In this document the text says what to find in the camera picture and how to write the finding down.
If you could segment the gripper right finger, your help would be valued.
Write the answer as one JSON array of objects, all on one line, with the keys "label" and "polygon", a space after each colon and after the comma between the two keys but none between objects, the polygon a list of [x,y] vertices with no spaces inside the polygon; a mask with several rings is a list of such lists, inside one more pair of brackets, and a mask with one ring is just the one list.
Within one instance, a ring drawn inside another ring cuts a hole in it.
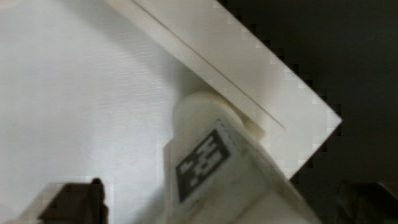
[{"label": "gripper right finger", "polygon": [[398,182],[344,182],[337,224],[398,224]]}]

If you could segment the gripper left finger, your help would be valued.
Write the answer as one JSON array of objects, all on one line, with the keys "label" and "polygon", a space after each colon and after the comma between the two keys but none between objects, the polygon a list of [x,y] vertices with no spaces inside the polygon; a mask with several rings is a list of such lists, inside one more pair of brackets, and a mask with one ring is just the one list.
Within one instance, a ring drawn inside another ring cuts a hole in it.
[{"label": "gripper left finger", "polygon": [[43,224],[109,224],[106,185],[100,178],[90,183],[68,183],[40,215]]}]

